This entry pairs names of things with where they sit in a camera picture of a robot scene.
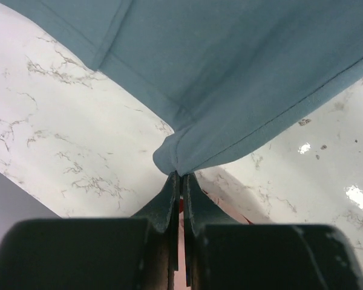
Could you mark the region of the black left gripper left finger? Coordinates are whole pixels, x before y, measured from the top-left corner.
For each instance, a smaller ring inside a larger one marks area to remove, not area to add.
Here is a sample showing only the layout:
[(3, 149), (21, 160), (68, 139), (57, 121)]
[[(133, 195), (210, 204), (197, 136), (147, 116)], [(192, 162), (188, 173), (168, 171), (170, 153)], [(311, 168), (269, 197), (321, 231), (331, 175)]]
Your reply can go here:
[(172, 289), (180, 177), (125, 218), (31, 219), (0, 243), (0, 289)]

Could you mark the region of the blue grey t shirt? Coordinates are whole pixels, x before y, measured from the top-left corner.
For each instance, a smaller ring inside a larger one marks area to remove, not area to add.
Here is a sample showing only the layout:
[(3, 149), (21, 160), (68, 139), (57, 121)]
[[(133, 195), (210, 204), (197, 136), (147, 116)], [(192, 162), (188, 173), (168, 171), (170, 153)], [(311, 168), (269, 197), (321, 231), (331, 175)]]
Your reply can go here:
[(165, 174), (238, 160), (363, 77), (363, 1), (5, 1), (173, 128)]

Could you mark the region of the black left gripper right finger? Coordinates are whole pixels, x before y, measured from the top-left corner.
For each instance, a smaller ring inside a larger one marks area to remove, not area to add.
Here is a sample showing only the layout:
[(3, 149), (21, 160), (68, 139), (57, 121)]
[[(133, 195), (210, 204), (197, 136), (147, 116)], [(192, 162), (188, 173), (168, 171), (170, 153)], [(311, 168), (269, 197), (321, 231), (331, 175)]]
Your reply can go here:
[(324, 224), (243, 224), (183, 181), (186, 283), (191, 289), (363, 289), (346, 236)]

